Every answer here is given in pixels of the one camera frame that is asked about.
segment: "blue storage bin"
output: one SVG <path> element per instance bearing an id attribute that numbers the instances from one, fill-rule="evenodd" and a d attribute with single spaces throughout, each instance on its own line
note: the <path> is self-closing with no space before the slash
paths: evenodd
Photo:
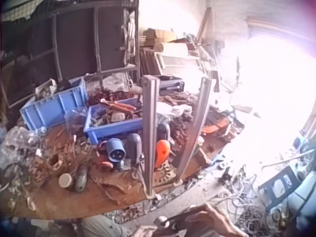
<path id="1" fill-rule="evenodd" d="M 136 106 L 137 98 L 130 98 L 126 100 L 120 100 L 120 103 Z M 95 113 L 100 111 L 106 111 L 108 107 L 106 105 L 92 105 L 88 109 L 87 118 L 84 123 L 83 131 L 88 134 L 90 142 L 92 144 L 98 144 L 98 139 L 102 137 L 112 136 L 122 132 L 130 132 L 137 129 L 141 129 L 142 118 L 134 118 L 121 122 L 114 122 L 107 125 L 98 127 L 91 126 L 91 118 L 94 117 Z"/>
<path id="2" fill-rule="evenodd" d="M 20 109 L 29 130 L 59 125 L 65 122 L 64 114 L 67 110 L 86 106 L 88 96 L 83 77 L 71 79 L 69 82 L 71 89 L 39 101 L 36 101 L 34 96 Z"/>

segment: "black metal frame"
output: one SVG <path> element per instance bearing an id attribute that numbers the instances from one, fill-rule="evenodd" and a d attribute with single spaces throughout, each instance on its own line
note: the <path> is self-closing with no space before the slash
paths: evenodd
<path id="1" fill-rule="evenodd" d="M 99 37 L 98 37 L 98 22 L 97 22 L 97 17 L 98 17 L 98 8 L 100 7 L 124 7 L 124 8 L 131 8 L 134 9 L 135 11 L 135 65 L 127 65 L 126 67 L 123 68 L 117 68 L 117 69 L 110 69 L 106 71 L 101 71 L 101 58 L 100 58 L 100 46 L 99 46 Z M 54 53 L 54 59 L 55 59 L 55 67 L 57 71 L 57 77 L 58 80 L 62 80 L 62 72 L 60 69 L 60 64 L 59 64 L 59 58 L 58 58 L 58 50 L 57 50 L 57 39 L 56 39 L 56 19 L 58 14 L 63 14 L 67 13 L 70 11 L 75 11 L 79 9 L 86 9 L 86 8 L 94 8 L 94 42 L 95 42 L 95 56 L 96 56 L 96 62 L 97 62 L 97 72 L 92 75 L 87 75 L 85 76 L 85 79 L 93 79 L 93 78 L 99 78 L 100 80 L 100 86 L 103 88 L 103 83 L 102 83 L 102 77 L 103 76 L 108 76 L 113 73 L 120 73 L 120 72 L 131 72 L 131 71 L 136 71 L 136 81 L 140 81 L 140 58 L 139 58 L 139 24 L 138 24 L 138 18 L 139 18 L 139 0 L 134 0 L 134 2 L 128 1 L 128 0 L 105 0 L 105 1 L 90 1 L 90 2 L 82 2 L 78 4 L 73 4 L 61 8 L 57 8 L 51 12 L 41 14 L 37 17 L 34 17 L 31 20 L 28 20 L 27 22 L 19 23 L 17 24 L 18 30 L 15 31 L 15 34 L 19 34 L 22 31 L 26 30 L 27 28 L 31 27 L 32 25 L 43 21 L 48 18 L 52 18 L 52 43 L 53 43 L 53 48 L 50 50 L 47 50 L 43 53 L 40 53 L 38 55 L 35 55 L 30 58 L 30 60 L 27 62 L 29 64 L 30 62 L 33 62 L 37 59 L 40 59 L 50 53 Z M 4 88 L 2 86 L 2 81 L 1 81 L 1 90 L 4 92 Z M 9 104 L 7 100 L 6 94 L 3 95 L 5 97 L 6 104 L 9 108 L 12 108 L 13 106 L 17 105 L 17 102 L 13 104 Z M 22 102 L 23 100 L 28 99 L 30 96 L 26 96 L 23 99 L 19 100 L 18 102 Z"/>

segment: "white wall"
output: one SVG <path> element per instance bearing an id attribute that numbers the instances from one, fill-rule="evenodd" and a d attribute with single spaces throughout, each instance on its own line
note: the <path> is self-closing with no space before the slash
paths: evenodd
<path id="1" fill-rule="evenodd" d="M 207 0 L 212 7 L 213 19 L 208 27 L 208 35 L 225 41 L 225 48 L 219 55 L 222 76 L 234 85 L 236 79 L 236 59 L 248 38 L 247 16 L 256 16 L 271 22 L 299 28 L 307 32 L 309 25 L 306 12 L 299 0 Z"/>
<path id="2" fill-rule="evenodd" d="M 206 0 L 140 0 L 140 30 L 156 28 L 197 34 Z"/>

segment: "wooden table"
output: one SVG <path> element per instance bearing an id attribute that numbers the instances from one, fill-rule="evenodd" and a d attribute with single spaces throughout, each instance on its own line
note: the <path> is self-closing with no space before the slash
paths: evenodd
<path id="1" fill-rule="evenodd" d="M 49 137 L 51 139 L 49 139 L 48 143 L 50 146 L 57 145 L 58 143 L 65 144 L 70 138 L 64 131 L 57 139 L 56 134 L 58 134 L 61 129 L 62 125 L 49 130 Z M 212 152 L 207 149 L 208 145 L 212 145 L 214 148 Z M 220 141 L 215 137 L 208 136 L 205 137 L 203 150 L 209 158 L 212 158 L 224 147 L 224 145 L 225 142 Z M 77 155 L 77 159 L 84 158 L 82 154 L 79 156 L 80 157 Z M 205 160 L 197 157 L 192 158 L 183 178 L 194 174 L 205 165 Z M 29 217 L 34 219 L 58 220 L 84 218 L 116 209 L 122 209 L 146 199 L 142 190 L 142 183 L 133 181 L 130 176 L 130 171 L 103 173 L 101 175 L 106 176 L 109 183 L 119 184 L 126 190 L 127 193 L 124 195 L 116 190 L 110 189 L 108 191 L 111 196 L 119 199 L 119 204 L 106 198 L 99 187 L 90 179 L 82 193 L 74 193 L 60 188 L 58 185 L 58 177 L 52 177 L 41 188 L 28 190 L 37 208 L 35 211 L 31 211 L 27 207 L 25 199 L 21 199 L 17 202 L 13 212 L 9 211 L 7 203 L 12 197 L 12 194 L 8 190 L 5 190 L 0 196 L 1 212 L 6 213 L 9 216 Z M 155 188 L 155 192 L 160 193 L 171 187 L 172 184 Z"/>

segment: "cluttered table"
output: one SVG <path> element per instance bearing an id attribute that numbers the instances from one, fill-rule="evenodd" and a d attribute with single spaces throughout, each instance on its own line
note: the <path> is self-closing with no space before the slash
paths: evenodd
<path id="1" fill-rule="evenodd" d="M 48 143 L 49 146 L 56 146 L 58 144 L 67 144 L 69 137 L 65 130 L 56 139 L 57 134 L 63 129 L 62 125 L 56 126 L 49 130 Z M 214 150 L 212 152 L 206 151 L 209 158 L 216 155 L 219 150 L 223 148 L 225 143 L 216 139 L 216 137 L 209 136 L 205 139 L 205 148 L 212 144 Z M 86 158 L 86 154 L 76 154 L 76 159 L 80 160 Z M 95 152 L 92 152 L 91 160 L 97 162 L 99 157 Z M 190 161 L 190 164 L 185 171 L 184 178 L 194 174 L 203 166 L 208 165 L 207 160 L 201 156 L 195 156 Z M 9 189 L 6 189 L 1 195 L 1 211 L 10 216 L 30 217 L 35 219 L 69 219 L 69 218 L 83 218 L 88 216 L 106 213 L 115 209 L 121 209 L 139 201 L 145 200 L 145 195 L 142 190 L 142 183 L 133 181 L 130 171 L 121 172 L 102 172 L 96 167 L 92 167 L 90 175 L 102 177 L 108 183 L 122 187 L 123 193 L 119 190 L 108 188 L 111 197 L 115 198 L 113 201 L 104 195 L 104 192 L 91 179 L 88 179 L 86 188 L 81 193 L 71 192 L 63 189 L 58 184 L 58 177 L 51 177 L 40 188 L 25 186 L 28 191 L 28 196 L 34 203 L 34 206 L 28 205 L 27 200 L 22 197 L 15 198 Z M 155 192 L 159 193 L 163 190 L 169 189 L 172 184 L 160 186 L 155 188 Z"/>
<path id="2" fill-rule="evenodd" d="M 84 81 L 77 80 L 78 85 L 82 87 L 77 90 L 77 98 L 84 105 Z M 98 90 L 89 95 L 88 111 L 81 111 L 72 109 L 78 99 L 72 96 L 71 87 L 60 93 L 55 100 L 31 99 L 21 110 L 29 130 L 16 126 L 3 141 L 1 166 L 3 162 L 7 165 L 1 171 L 1 214 L 53 220 L 84 218 L 145 200 L 143 183 L 137 177 L 137 170 L 144 170 L 145 158 L 138 147 L 142 143 L 142 110 L 137 108 L 136 100 L 122 100 L 126 99 L 123 92 Z M 162 110 L 181 114 L 158 118 L 167 122 L 158 123 L 153 182 L 156 193 L 173 187 L 189 136 L 188 125 L 193 121 L 195 100 L 194 95 L 185 92 L 158 99 Z M 71 116 L 62 112 L 56 118 L 52 115 L 67 110 Z M 197 146 L 182 179 L 211 165 L 211 159 L 236 134 L 234 128 L 227 115 L 210 108 L 201 134 L 204 142 Z M 105 140 L 104 132 L 111 138 Z"/>

